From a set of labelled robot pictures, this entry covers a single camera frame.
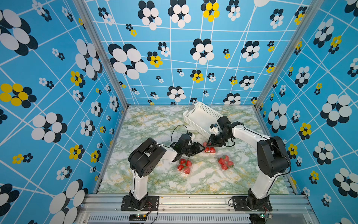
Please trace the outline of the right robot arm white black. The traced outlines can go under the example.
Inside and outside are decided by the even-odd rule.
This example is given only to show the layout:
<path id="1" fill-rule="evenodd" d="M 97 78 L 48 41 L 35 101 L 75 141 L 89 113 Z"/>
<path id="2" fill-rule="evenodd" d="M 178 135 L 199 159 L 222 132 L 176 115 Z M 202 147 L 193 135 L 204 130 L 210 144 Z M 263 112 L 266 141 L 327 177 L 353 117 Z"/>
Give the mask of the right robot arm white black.
<path id="1" fill-rule="evenodd" d="M 256 149 L 258 177 L 248 190 L 248 196 L 243 204 L 252 211 L 266 208 L 269 211 L 269 193 L 279 176 L 286 175 L 286 170 L 291 167 L 291 162 L 286 155 L 283 140 L 278 136 L 267 136 L 246 128 L 240 122 L 227 124 L 212 124 L 209 128 L 212 133 L 208 146 L 221 147 L 229 139 L 240 139 Z"/>

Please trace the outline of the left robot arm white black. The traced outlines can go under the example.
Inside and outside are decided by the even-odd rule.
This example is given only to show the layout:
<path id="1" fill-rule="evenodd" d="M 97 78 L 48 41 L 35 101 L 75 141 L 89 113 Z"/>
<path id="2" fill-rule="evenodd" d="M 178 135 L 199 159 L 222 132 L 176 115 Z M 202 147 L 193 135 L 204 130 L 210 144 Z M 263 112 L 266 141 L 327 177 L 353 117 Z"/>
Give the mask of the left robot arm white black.
<path id="1" fill-rule="evenodd" d="M 132 188 L 129 193 L 130 206 L 142 210 L 147 204 L 148 177 L 161 160 L 179 161 L 182 156 L 191 157 L 205 150 L 205 147 L 193 142 L 189 134 L 183 134 L 177 142 L 166 146 L 153 138 L 148 138 L 130 155 L 128 161 L 133 173 Z"/>

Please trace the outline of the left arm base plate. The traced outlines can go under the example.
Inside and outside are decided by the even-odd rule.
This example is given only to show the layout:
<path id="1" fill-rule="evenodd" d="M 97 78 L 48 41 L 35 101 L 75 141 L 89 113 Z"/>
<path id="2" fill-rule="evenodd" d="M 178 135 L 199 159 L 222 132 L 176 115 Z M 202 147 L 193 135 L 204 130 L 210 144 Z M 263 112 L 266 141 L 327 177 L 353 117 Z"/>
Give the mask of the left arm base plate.
<path id="1" fill-rule="evenodd" d="M 121 211 L 157 211 L 159 206 L 159 196 L 146 196 L 141 200 L 133 196 L 122 198 Z"/>

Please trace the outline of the white perforated plastic basket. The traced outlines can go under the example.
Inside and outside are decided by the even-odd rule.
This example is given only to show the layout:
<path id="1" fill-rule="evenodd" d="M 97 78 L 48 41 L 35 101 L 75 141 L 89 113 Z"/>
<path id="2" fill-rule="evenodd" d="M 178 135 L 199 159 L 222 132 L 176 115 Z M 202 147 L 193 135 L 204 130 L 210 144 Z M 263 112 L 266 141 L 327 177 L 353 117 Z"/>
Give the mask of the white perforated plastic basket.
<path id="1" fill-rule="evenodd" d="M 205 138 L 209 138 L 211 125 L 217 124 L 217 120 L 223 115 L 202 102 L 195 103 L 189 110 L 183 113 L 184 121 Z"/>

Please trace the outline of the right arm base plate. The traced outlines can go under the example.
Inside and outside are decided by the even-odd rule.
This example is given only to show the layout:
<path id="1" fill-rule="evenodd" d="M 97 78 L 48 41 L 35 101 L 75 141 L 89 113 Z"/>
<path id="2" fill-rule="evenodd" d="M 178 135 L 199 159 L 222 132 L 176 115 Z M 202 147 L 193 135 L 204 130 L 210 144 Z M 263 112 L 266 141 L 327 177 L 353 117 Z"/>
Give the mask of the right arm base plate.
<path id="1" fill-rule="evenodd" d="M 235 211 L 273 211 L 269 196 L 256 199 L 254 196 L 236 196 L 231 198 Z"/>

